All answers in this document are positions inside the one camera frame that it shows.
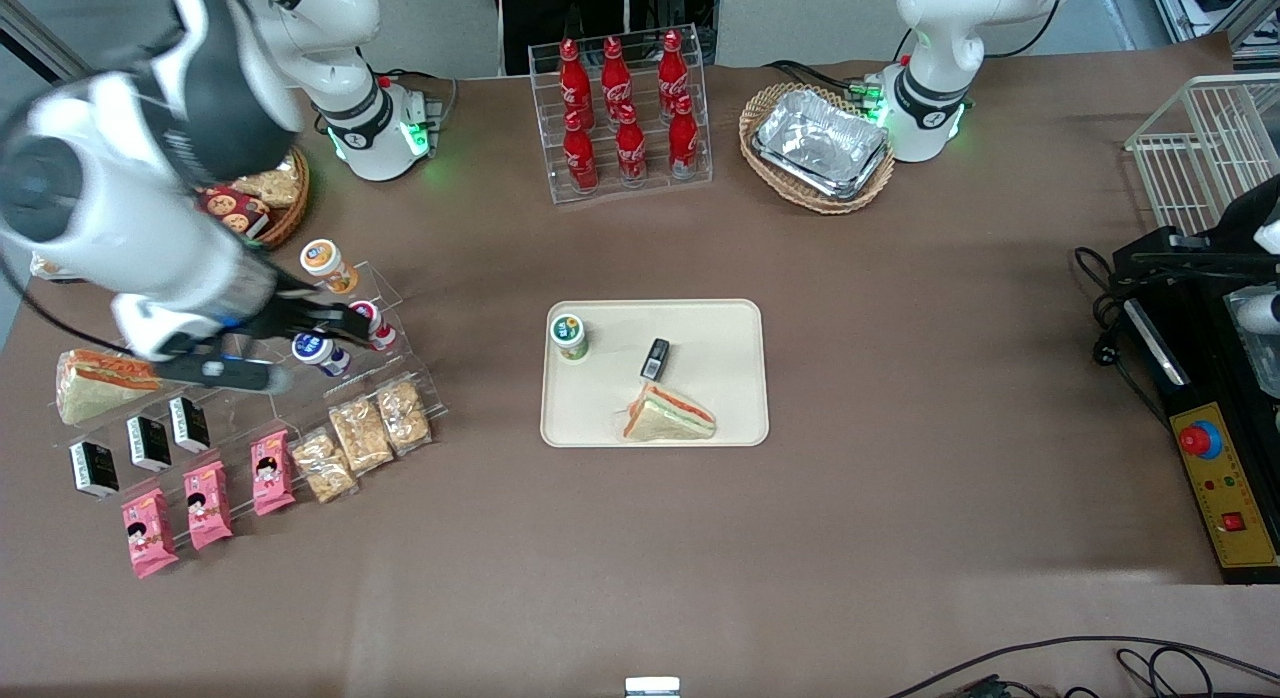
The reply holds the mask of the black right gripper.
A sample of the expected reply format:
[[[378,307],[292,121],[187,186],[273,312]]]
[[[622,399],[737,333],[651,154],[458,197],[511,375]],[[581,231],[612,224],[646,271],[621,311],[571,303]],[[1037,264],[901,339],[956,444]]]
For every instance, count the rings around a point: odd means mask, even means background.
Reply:
[[[346,304],[311,287],[278,286],[257,312],[228,323],[221,333],[256,341],[292,338],[302,332],[334,341],[367,341],[370,319],[360,312],[340,312],[346,309]]]

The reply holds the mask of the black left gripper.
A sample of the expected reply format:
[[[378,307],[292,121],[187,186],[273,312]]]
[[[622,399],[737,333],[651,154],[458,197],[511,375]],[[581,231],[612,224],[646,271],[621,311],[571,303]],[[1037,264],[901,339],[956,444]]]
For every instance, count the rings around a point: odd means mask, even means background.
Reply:
[[[1201,259],[1115,259],[1114,279],[1180,279],[1185,277],[1233,277],[1277,279],[1277,248],[1262,246],[1254,234],[1260,228],[1277,227],[1279,175],[1234,199],[1210,239],[1181,233],[1148,233],[1130,243],[1130,256],[1171,256],[1203,252],[1221,260]]]

